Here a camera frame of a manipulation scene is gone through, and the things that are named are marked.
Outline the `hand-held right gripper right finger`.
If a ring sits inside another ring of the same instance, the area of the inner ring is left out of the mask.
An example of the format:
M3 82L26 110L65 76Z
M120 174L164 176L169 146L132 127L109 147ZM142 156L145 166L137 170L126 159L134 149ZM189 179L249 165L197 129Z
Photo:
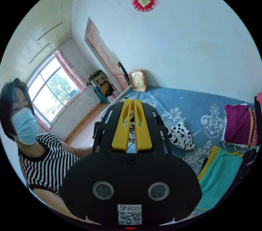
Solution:
M152 148L145 112L140 100L134 100L135 146L136 151L149 151Z

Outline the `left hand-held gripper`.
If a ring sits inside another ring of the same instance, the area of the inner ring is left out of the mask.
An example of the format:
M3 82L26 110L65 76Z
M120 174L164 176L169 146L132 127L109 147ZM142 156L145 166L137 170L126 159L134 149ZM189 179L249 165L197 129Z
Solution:
M95 122L94 124L94 130L93 130L93 147L92 147L92 153L95 153L100 148L101 139L103 136L103 130L100 128L101 122Z

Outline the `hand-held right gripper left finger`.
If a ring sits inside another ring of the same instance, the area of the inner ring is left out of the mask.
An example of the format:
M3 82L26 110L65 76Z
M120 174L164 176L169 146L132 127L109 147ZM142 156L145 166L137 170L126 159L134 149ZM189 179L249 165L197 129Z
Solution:
M127 151L130 131L131 99L126 99L115 105L121 105L121 110L111 146L117 151Z

